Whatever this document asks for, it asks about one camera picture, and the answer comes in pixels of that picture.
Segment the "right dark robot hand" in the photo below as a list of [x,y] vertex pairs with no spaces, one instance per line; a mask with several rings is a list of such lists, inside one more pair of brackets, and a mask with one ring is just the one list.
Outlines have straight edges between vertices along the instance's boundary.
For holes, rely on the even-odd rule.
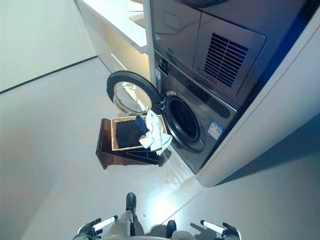
[[224,227],[224,230],[221,234],[223,240],[241,240],[242,239],[241,233],[238,232],[238,230],[235,227],[229,225],[226,222],[223,222],[222,225]]

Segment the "left dark robot hand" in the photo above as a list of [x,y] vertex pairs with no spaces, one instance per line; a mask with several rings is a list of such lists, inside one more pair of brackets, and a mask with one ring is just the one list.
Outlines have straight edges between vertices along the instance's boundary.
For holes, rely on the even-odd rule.
[[97,218],[94,221],[91,221],[85,224],[80,228],[78,233],[73,237],[74,240],[100,240],[102,237],[100,234],[103,232],[102,229],[95,229],[95,225],[102,222],[101,218]]

